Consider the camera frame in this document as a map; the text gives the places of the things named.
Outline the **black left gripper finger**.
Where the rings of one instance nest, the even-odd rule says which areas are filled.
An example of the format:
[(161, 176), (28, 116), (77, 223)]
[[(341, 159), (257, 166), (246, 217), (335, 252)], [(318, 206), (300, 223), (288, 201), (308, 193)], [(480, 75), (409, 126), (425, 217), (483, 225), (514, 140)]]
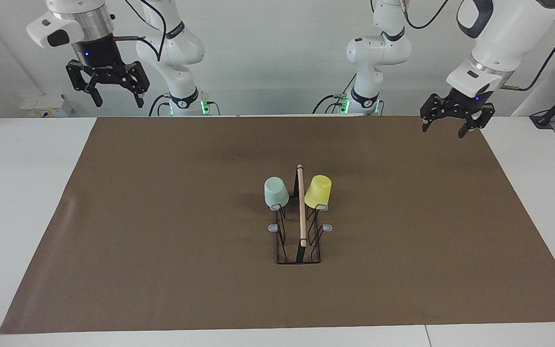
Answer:
[(463, 125), (458, 131), (458, 138), (464, 138), (464, 136), (476, 128), (484, 128), (487, 123), (489, 123), (491, 117), (495, 114), (495, 106), (493, 103), (485, 103), (480, 108), (480, 114), (476, 119), (474, 119), (473, 111), (461, 112), (462, 118), (465, 120), (465, 125)]
[(438, 94), (431, 94), (420, 108), (420, 117), (422, 119), (422, 131), (426, 132), (433, 121), (446, 117), (446, 97), (440, 97)]

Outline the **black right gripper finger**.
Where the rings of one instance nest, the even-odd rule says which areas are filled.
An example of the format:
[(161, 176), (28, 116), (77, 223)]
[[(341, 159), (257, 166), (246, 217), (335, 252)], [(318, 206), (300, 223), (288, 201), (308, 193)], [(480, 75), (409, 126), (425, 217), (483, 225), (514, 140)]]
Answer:
[(95, 106), (101, 107), (103, 105), (103, 99), (96, 88), (100, 79), (97, 70), (86, 67), (80, 61), (74, 59), (66, 64), (66, 70), (73, 88), (75, 88), (77, 92), (89, 94)]
[(150, 81), (140, 61), (124, 65), (122, 86), (132, 92), (138, 108), (145, 105), (144, 96), (149, 89)]

